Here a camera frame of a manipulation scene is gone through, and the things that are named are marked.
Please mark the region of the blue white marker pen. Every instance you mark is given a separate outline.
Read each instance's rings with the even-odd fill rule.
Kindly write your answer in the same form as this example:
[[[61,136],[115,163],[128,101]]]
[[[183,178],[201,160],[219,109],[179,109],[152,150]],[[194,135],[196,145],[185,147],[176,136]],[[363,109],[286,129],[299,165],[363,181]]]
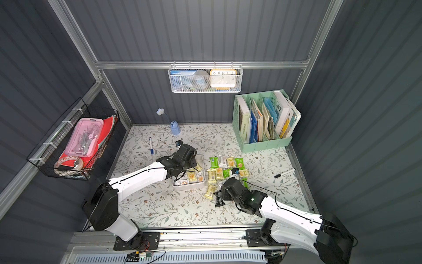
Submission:
[[[153,141],[152,141],[152,138],[151,137],[148,139],[148,143],[149,143],[149,151],[150,151],[150,154],[151,155],[154,155]]]

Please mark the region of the beige paper stack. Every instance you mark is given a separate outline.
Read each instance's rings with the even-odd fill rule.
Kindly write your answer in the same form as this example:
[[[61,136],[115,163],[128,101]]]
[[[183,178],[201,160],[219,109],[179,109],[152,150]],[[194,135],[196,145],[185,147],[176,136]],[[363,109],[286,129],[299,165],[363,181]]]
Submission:
[[[257,119],[258,142],[270,140],[270,114],[264,104],[264,100],[262,98],[259,100],[251,99],[251,110],[254,112]]]

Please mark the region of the pale yellow packet stack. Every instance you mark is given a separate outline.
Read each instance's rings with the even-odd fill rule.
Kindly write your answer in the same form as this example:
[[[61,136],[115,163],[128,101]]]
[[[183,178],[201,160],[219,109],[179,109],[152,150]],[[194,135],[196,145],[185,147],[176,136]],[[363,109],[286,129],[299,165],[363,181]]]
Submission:
[[[236,166],[234,156],[227,157],[227,158],[226,158],[226,162],[227,162],[227,167],[228,167],[228,168],[234,168],[234,167]]]

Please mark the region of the black white marker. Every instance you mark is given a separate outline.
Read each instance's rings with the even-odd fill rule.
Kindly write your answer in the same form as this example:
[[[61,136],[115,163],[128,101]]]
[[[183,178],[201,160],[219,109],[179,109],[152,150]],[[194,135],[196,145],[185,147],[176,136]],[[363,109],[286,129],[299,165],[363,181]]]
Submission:
[[[278,173],[277,175],[274,176],[274,178],[275,179],[280,178],[281,176],[287,175],[287,174],[292,173],[294,171],[295,171],[294,168],[288,169],[288,170],[286,170],[284,172]]]

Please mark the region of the pale yellow packet back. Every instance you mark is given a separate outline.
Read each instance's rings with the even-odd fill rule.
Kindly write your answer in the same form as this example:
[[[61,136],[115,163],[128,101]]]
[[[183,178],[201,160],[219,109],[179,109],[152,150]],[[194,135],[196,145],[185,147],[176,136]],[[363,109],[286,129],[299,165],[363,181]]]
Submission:
[[[247,169],[239,170],[239,175],[240,175],[241,178],[248,177],[249,176],[249,171]]]

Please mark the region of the small white cookie packet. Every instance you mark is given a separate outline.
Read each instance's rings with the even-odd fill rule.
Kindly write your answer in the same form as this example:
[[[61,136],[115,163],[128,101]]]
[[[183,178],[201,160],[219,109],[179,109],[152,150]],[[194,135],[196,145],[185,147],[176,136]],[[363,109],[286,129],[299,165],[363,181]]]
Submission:
[[[218,165],[221,168],[228,168],[226,157],[218,156]]]

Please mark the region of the black cookie packet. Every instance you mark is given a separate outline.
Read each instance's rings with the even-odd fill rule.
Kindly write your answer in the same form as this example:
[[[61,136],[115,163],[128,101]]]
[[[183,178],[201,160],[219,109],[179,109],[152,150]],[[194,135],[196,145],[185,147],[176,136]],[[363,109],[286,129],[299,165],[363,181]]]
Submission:
[[[222,198],[222,191],[219,190],[215,192],[214,195],[215,195],[215,207],[219,208],[219,207],[225,206],[225,202]]]

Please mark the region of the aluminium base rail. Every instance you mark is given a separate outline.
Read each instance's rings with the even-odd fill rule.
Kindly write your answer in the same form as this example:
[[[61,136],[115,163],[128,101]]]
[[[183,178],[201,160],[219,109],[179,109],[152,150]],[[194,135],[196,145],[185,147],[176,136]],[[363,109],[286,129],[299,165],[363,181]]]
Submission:
[[[287,227],[273,225],[277,235],[273,243],[265,243],[260,235],[260,225],[212,226],[187,228],[145,229],[140,238],[132,243],[124,242],[107,232],[76,232],[65,251],[65,257],[76,254],[113,254],[132,251],[156,251],[167,253],[182,251],[305,250],[307,236]]]

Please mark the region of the white cookie packet front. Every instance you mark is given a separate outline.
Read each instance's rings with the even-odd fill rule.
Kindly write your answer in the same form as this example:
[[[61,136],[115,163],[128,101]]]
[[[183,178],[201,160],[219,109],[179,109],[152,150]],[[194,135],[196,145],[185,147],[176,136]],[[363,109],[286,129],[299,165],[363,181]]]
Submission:
[[[175,182],[174,182],[174,185],[175,186],[181,186],[181,185],[187,185],[189,183],[189,181],[188,180],[176,180]]]

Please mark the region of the yellow illustrated book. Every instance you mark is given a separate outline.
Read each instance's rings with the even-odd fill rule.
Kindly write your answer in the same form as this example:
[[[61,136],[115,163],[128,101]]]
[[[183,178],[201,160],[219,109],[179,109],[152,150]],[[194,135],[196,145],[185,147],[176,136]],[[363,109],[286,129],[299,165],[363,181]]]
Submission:
[[[286,133],[287,133],[287,130],[289,128],[291,118],[292,118],[291,116],[288,116],[287,117],[287,119],[286,119],[286,121],[284,123],[284,126],[283,126],[283,128],[282,128],[282,130],[281,130],[281,132],[279,134],[279,137],[280,138],[285,138],[286,137]]]

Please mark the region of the green cookie packet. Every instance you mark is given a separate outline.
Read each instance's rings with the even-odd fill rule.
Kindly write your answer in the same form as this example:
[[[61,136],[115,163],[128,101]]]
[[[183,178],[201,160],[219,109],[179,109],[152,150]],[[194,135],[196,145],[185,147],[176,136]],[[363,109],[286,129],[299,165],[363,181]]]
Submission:
[[[235,163],[236,163],[236,167],[239,170],[244,170],[245,169],[245,164],[244,164],[243,158],[235,158]]]
[[[249,189],[249,185],[248,185],[246,178],[242,178],[242,179],[240,179],[240,181],[242,182],[242,184],[244,185],[245,188]]]

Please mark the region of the blue spray bottle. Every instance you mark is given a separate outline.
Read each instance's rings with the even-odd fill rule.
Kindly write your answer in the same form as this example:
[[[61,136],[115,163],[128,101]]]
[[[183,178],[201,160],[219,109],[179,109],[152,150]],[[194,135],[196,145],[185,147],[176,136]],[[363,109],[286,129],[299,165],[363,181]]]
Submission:
[[[169,125],[170,125],[170,130],[171,130],[173,135],[178,136],[181,133],[178,122],[175,121],[175,120],[171,120],[169,115],[167,113],[165,113],[165,110],[163,108],[159,108],[156,113],[160,116],[162,115],[162,116],[165,116],[167,118]]]

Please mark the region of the blue box in basket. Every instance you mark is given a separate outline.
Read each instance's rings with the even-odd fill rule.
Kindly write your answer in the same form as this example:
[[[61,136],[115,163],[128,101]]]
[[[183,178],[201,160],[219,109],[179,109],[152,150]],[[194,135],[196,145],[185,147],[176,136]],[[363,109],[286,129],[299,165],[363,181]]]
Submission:
[[[192,78],[197,70],[171,69],[169,80],[173,92],[184,91],[193,88]]]

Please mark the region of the clear tape dispenser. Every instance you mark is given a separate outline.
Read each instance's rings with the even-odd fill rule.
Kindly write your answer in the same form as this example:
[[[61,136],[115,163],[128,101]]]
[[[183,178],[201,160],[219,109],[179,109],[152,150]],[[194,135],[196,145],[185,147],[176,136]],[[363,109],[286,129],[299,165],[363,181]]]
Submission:
[[[75,170],[81,171],[84,167],[83,160],[78,156],[66,156],[61,157],[54,165],[54,169],[63,170]]]

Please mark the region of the pale yellow cookie packet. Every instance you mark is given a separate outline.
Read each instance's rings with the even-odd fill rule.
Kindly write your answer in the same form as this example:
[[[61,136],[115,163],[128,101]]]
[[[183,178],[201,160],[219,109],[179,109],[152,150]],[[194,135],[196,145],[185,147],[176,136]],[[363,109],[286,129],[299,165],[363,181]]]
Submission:
[[[198,178],[195,172],[187,172],[188,181],[190,184],[198,182]]]

